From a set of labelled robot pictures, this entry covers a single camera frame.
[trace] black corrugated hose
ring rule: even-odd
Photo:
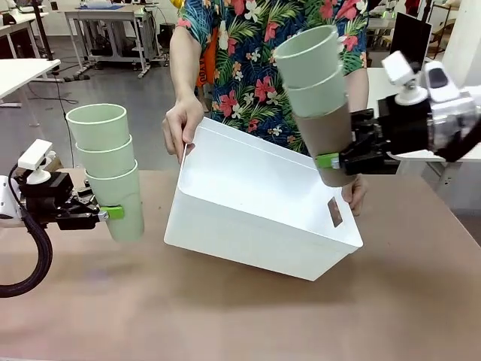
[[[17,197],[17,194],[14,191],[14,188],[12,187],[12,176],[16,169],[17,165],[15,165],[8,174],[8,186],[10,187],[10,191],[14,195],[15,201],[23,212],[22,220],[25,223],[29,233],[32,235],[35,243],[37,244],[38,261],[32,274],[24,281],[18,282],[17,284],[0,285],[0,298],[3,299],[8,297],[20,296],[36,288],[36,286],[38,286],[39,283],[42,282],[42,280],[45,278],[48,271],[50,270],[50,265],[52,264],[53,258],[52,242],[50,241],[48,234],[45,232],[45,229],[42,228],[33,219],[33,217],[29,214],[26,208],[22,205],[22,203]]]

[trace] person's right hand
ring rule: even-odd
[[[187,153],[193,149],[195,129],[203,118],[204,109],[194,92],[178,99],[165,115],[162,122],[165,147],[169,154],[177,156],[179,163],[182,162],[185,145],[189,144]]]

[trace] cup rim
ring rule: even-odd
[[[127,173],[124,173],[124,174],[121,174],[121,175],[117,175],[116,177],[108,177],[108,178],[99,178],[99,177],[94,177],[93,175],[90,175],[89,173],[87,173],[87,170],[85,170],[85,175],[88,177],[88,178],[92,178],[92,179],[95,179],[97,181],[114,181],[116,179],[120,179],[120,178],[124,178],[124,177],[127,177],[128,175],[130,175],[131,173],[133,173],[134,171],[136,171],[138,169],[138,163],[137,163],[137,160],[135,160],[135,166],[134,168],[132,168],[130,171],[128,171]]]
[[[290,54],[290,55],[277,55],[278,51],[279,51],[279,48],[282,47],[282,46],[285,46],[285,44],[288,44],[290,41],[294,41],[297,37],[301,36],[301,35],[305,35],[307,34],[308,32],[313,32],[315,30],[319,30],[319,28],[331,28],[331,34],[329,34],[329,36],[327,38],[325,38],[323,41],[321,41],[320,43],[316,44],[316,45],[313,45],[312,47],[306,49],[306,50],[302,50],[301,52],[299,53],[296,53],[296,54]],[[306,30],[305,32],[300,32],[299,34],[296,34],[294,35],[293,37],[291,37],[290,39],[287,39],[286,41],[284,41],[281,45],[279,45],[277,47],[277,49],[274,51],[274,58],[276,60],[278,59],[281,59],[281,60],[284,60],[284,59],[291,59],[291,58],[294,58],[296,56],[300,56],[300,55],[304,55],[305,53],[307,53],[308,51],[311,51],[312,49],[316,48],[316,47],[320,47],[322,46],[323,44],[325,44],[326,42],[330,41],[332,36],[336,35],[337,34],[337,28],[334,26],[334,25],[321,25],[321,26],[317,26],[315,28],[312,28],[312,29],[309,29],[309,30]]]
[[[330,81],[330,79],[332,79],[333,77],[336,77],[339,75],[339,73],[343,70],[344,66],[343,66],[343,63],[340,62],[340,64],[337,66],[337,70],[336,72],[332,73],[331,75],[329,75],[326,79],[324,80],[321,80],[320,82],[318,83],[315,83],[314,85],[311,85],[311,86],[306,86],[305,88],[289,88],[287,86],[284,86],[284,88],[289,92],[289,93],[293,93],[293,92],[300,92],[300,91],[304,91],[304,90],[307,90],[307,89],[312,89],[316,86],[319,86],[323,83],[327,83],[328,81]]]
[[[80,148],[78,146],[77,142],[75,143],[75,147],[77,148],[77,150],[79,150],[82,153],[103,154],[103,153],[111,153],[111,152],[115,152],[117,150],[121,150],[125,147],[128,147],[130,144],[132,144],[132,135],[131,134],[129,134],[129,141],[127,141],[127,143],[125,143],[125,144],[123,144],[123,145],[121,145],[120,147],[117,147],[117,148],[112,148],[112,149],[107,149],[107,150],[85,150],[83,148]]]
[[[70,119],[70,114],[75,112],[75,111],[78,111],[79,109],[82,109],[82,108],[90,108],[90,107],[98,107],[98,106],[101,106],[101,105],[110,105],[112,107],[116,107],[116,108],[121,108],[122,109],[122,114],[120,114],[118,117],[115,117],[115,118],[112,118],[112,119],[107,119],[107,120],[100,120],[98,122],[79,122],[78,120],[72,120]],[[111,104],[111,103],[100,103],[100,104],[88,104],[88,105],[82,105],[81,107],[78,107],[78,108],[75,108],[75,109],[72,109],[71,111],[69,111],[66,115],[65,115],[65,119],[69,122],[69,123],[73,123],[73,124],[80,124],[80,125],[98,125],[98,124],[105,124],[105,123],[110,123],[110,122],[115,122],[116,120],[124,117],[125,115],[127,114],[127,109],[125,109],[122,105],[118,105],[118,104]]]

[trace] green tape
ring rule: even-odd
[[[338,158],[339,158],[339,153],[320,154],[316,157],[317,168],[320,168],[320,169],[332,168],[332,160],[338,159]]]
[[[109,220],[121,220],[125,216],[121,205],[115,207],[100,207],[100,209],[108,213]]]

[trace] person's left hand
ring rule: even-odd
[[[343,187],[343,199],[349,203],[352,214],[355,216],[360,215],[362,209],[362,202],[364,196],[368,192],[368,182],[360,174],[358,174],[355,180]]]

